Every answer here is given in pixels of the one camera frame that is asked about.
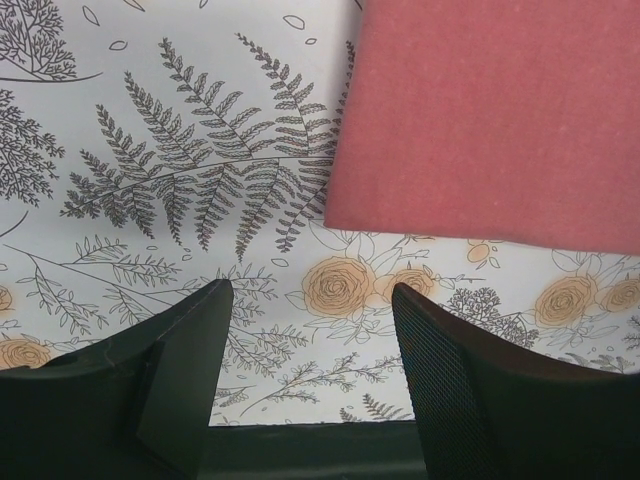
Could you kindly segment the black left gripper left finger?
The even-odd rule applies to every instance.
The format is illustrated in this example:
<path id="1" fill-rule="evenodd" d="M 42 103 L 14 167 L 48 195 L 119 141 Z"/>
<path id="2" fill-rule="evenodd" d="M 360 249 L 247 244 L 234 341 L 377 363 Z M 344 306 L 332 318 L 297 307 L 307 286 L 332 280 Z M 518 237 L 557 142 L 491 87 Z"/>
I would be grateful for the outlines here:
<path id="1" fill-rule="evenodd" d="M 4 370 L 2 477 L 196 478 L 232 306 L 215 280 L 42 367 Z"/>

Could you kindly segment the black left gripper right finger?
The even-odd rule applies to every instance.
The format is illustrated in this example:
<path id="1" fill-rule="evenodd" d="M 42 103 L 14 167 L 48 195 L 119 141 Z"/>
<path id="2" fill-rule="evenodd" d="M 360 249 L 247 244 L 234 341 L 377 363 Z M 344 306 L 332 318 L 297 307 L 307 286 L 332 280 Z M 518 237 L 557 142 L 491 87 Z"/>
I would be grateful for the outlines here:
<path id="1" fill-rule="evenodd" d="M 432 479 L 635 479 L 639 377 L 535 353 L 406 284 L 392 310 Z"/>

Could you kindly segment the pink t-shirt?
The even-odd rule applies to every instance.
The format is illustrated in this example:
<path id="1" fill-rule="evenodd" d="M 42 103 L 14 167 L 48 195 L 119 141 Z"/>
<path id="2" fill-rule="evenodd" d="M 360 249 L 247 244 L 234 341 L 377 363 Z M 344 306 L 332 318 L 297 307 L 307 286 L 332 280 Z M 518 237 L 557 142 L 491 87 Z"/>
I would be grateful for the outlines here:
<path id="1" fill-rule="evenodd" d="M 639 251 L 635 1 L 369 1 L 325 223 Z"/>

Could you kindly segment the floral tablecloth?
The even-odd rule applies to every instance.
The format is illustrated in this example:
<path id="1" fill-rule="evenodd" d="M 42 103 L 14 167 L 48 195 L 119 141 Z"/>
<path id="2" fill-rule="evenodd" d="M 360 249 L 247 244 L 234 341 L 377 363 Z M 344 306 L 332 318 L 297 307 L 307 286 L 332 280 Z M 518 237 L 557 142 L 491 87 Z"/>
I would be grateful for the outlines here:
<path id="1" fill-rule="evenodd" d="M 410 284 L 516 345 L 639 369 L 639 261 L 331 230 L 360 1 L 1 5 L 1 365 L 38 368 L 217 279 L 215 426 L 408 420 Z"/>

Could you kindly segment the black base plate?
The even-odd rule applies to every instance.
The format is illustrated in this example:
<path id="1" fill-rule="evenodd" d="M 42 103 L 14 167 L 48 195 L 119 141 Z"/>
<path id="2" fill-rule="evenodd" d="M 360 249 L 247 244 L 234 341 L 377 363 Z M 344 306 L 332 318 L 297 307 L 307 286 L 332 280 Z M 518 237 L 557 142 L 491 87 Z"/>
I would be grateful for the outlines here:
<path id="1" fill-rule="evenodd" d="M 213 427 L 200 479 L 416 479 L 428 473 L 413 421 Z"/>

